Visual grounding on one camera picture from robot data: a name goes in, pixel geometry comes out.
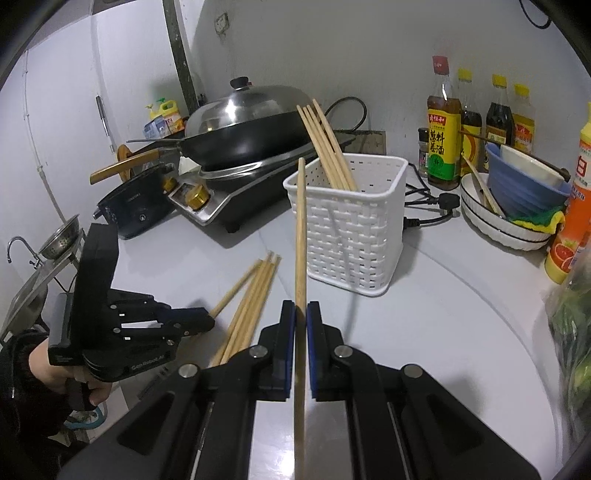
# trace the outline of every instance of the green vegetables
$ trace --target green vegetables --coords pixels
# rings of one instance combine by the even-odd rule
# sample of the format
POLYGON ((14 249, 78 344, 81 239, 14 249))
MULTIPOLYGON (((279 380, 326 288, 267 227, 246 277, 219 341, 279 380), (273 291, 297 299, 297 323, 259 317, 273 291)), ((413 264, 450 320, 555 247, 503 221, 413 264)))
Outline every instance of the green vegetables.
POLYGON ((570 431, 578 443, 591 429, 591 249, 546 301, 563 374, 570 431))

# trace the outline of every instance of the stainless steel lid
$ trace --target stainless steel lid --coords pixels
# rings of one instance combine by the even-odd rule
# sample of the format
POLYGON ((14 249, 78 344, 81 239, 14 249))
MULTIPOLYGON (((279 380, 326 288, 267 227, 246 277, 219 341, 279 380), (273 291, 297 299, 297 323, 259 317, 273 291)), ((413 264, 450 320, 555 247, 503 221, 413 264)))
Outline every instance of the stainless steel lid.
POLYGON ((280 113, 295 112, 296 105, 311 103, 301 90, 283 85, 252 86, 248 77, 230 81, 233 92, 197 109, 187 121, 186 136, 205 134, 280 113))

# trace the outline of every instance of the black sleeve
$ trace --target black sleeve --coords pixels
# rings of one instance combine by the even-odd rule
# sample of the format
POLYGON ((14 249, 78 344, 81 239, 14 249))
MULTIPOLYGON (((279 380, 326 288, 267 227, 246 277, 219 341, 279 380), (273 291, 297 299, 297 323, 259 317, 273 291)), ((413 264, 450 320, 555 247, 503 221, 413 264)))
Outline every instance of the black sleeve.
POLYGON ((0 408, 17 437, 55 435, 72 412, 66 397, 49 390, 29 369, 30 353, 45 338, 27 330, 0 351, 0 408))

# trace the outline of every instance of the faucet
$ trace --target faucet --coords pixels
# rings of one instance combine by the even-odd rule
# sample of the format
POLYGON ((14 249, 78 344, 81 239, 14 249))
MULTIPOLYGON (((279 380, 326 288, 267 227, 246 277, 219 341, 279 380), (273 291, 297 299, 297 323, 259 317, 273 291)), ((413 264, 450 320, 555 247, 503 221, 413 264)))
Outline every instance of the faucet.
POLYGON ((32 255, 34 258, 35 258, 35 260, 37 260, 37 262, 36 262, 36 263, 35 263, 35 262, 33 262, 32 260, 29 260, 29 263, 30 263, 31 265, 33 265, 33 267, 34 267, 35 269, 37 269, 37 268, 39 267, 39 265, 41 265, 41 263, 43 263, 43 261, 41 260, 41 258, 39 258, 39 255, 37 255, 37 254, 35 253, 35 251, 34 251, 34 250, 31 248, 31 246, 28 244, 28 242, 27 242, 27 241, 26 241, 26 240, 25 240, 23 237, 21 237, 20 235, 13 236, 13 237, 10 239, 10 241, 8 242, 8 246, 7 246, 7 248, 6 248, 6 260, 8 261, 8 263, 12 263, 12 258, 10 258, 10 247, 11 247, 11 246, 12 246, 12 244, 13 244, 14 242, 16 242, 17 240, 20 240, 22 243, 24 243, 24 244, 25 244, 25 247, 27 247, 27 248, 28 248, 28 250, 31 252, 31 255, 32 255))

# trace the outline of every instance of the soy sauce bottle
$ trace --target soy sauce bottle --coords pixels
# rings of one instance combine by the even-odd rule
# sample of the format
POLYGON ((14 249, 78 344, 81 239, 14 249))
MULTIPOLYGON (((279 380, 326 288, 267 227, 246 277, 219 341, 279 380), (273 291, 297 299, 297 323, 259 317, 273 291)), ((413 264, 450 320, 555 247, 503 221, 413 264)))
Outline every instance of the soy sauce bottle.
POLYGON ((427 99, 429 151, 427 181, 439 189, 460 184, 460 125, 462 104, 454 94, 447 57, 433 57, 435 87, 427 99))
MULTIPOLYGON (((495 93, 486 114, 486 137, 513 146, 515 124, 507 96, 507 79, 503 75, 492 75, 495 93)), ((484 159, 484 171, 488 172, 488 157, 484 159)))

